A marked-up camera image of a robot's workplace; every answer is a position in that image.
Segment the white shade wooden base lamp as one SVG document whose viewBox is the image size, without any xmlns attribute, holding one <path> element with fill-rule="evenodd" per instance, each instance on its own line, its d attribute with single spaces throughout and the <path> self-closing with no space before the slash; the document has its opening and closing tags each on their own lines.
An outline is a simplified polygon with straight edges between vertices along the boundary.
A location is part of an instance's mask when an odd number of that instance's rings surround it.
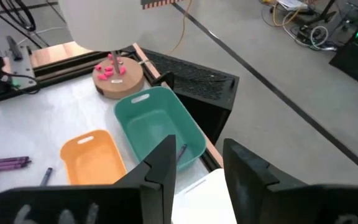
<svg viewBox="0 0 358 224">
<path fill-rule="evenodd" d="M 93 69 L 96 90 L 106 98 L 119 100 L 140 91 L 144 86 L 142 65 L 149 60 L 137 62 L 123 57 L 119 51 L 132 47 L 141 36 L 142 12 L 140 0 L 58 0 L 70 34 L 80 47 L 96 52 L 112 54 L 112 60 L 104 59 Z M 120 66 L 126 73 L 119 74 Z M 97 78 L 112 66 L 114 75 L 108 80 Z"/>
</svg>

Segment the teal plastic bin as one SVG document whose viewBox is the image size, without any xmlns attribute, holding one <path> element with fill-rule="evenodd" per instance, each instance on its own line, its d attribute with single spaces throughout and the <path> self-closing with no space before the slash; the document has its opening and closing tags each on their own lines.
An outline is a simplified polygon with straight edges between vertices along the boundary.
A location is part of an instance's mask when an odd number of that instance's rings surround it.
<svg viewBox="0 0 358 224">
<path fill-rule="evenodd" d="M 114 114 L 138 161 L 143 160 L 168 135 L 176 136 L 177 154 L 186 147 L 177 169 L 184 170 L 206 150 L 206 140 L 176 94 L 156 86 L 119 100 Z"/>
</svg>

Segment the black mesh box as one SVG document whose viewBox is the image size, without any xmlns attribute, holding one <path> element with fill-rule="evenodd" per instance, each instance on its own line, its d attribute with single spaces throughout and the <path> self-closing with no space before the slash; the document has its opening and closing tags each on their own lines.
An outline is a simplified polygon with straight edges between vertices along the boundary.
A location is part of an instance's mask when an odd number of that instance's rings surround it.
<svg viewBox="0 0 358 224">
<path fill-rule="evenodd" d="M 143 51 L 161 75 L 173 73 L 173 91 L 216 144 L 233 110 L 239 77 L 151 50 Z"/>
</svg>

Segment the white plastic bin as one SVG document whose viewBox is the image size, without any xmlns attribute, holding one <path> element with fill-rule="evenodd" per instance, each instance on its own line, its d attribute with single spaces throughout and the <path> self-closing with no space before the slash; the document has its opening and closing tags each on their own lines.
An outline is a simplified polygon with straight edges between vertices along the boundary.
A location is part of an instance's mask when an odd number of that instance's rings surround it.
<svg viewBox="0 0 358 224">
<path fill-rule="evenodd" d="M 237 224 L 224 170 L 216 169 L 174 196 L 173 224 Z"/>
</svg>

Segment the purple crayon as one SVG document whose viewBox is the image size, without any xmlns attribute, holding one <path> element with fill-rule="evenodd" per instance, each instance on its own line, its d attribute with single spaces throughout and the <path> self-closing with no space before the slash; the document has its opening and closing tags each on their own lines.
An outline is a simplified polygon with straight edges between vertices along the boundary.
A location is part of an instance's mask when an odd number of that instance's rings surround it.
<svg viewBox="0 0 358 224">
<path fill-rule="evenodd" d="M 24 168 L 27 167 L 30 163 L 31 161 L 0 163 L 0 171 Z"/>
<path fill-rule="evenodd" d="M 23 157 L 9 157 L 9 158 L 3 158 L 0 159 L 0 163 L 2 162 L 17 162 L 17 161 L 28 161 L 29 156 L 23 156 Z"/>
</svg>

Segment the yellow-orange plastic bin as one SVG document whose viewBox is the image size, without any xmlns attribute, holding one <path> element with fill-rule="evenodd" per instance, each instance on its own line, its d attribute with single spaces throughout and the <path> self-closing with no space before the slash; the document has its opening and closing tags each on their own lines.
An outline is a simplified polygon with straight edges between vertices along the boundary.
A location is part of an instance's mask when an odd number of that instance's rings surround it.
<svg viewBox="0 0 358 224">
<path fill-rule="evenodd" d="M 102 129 L 67 141 L 60 158 L 71 185 L 114 184 L 127 174 L 114 139 Z"/>
</svg>

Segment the black mat with striped edge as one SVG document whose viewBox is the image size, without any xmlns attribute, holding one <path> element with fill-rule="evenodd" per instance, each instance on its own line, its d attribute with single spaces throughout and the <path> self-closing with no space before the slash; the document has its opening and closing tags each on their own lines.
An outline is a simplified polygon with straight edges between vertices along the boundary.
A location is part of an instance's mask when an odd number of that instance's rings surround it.
<svg viewBox="0 0 358 224">
<path fill-rule="evenodd" d="M 140 5 L 143 10 L 151 9 L 155 7 L 161 7 L 165 5 L 171 5 L 184 0 L 140 0 Z"/>
</svg>

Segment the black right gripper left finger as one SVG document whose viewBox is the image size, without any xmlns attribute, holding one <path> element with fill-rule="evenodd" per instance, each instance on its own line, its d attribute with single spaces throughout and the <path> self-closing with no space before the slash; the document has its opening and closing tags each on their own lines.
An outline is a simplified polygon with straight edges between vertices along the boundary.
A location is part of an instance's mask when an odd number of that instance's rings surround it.
<svg viewBox="0 0 358 224">
<path fill-rule="evenodd" d="M 177 174 L 176 136 L 165 137 L 114 185 L 113 224 L 171 224 Z"/>
</svg>

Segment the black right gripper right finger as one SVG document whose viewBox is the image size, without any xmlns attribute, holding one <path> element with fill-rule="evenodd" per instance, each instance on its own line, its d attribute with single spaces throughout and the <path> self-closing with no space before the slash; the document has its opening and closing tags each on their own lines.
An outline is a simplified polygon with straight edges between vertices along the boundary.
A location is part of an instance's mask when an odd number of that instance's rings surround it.
<svg viewBox="0 0 358 224">
<path fill-rule="evenodd" d="M 224 176 L 237 224 L 261 224 L 270 192 L 305 186 L 237 141 L 223 144 Z"/>
</svg>

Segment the dark blue crayon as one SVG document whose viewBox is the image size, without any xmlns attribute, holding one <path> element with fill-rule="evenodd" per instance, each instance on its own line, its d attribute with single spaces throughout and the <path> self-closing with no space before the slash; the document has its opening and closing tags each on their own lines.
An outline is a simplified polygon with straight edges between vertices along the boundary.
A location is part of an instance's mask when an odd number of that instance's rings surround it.
<svg viewBox="0 0 358 224">
<path fill-rule="evenodd" d="M 46 172 L 45 175 L 43 176 L 43 179 L 40 183 L 40 186 L 46 186 L 50 180 L 51 174 L 53 172 L 53 169 L 51 167 L 49 167 Z"/>
</svg>

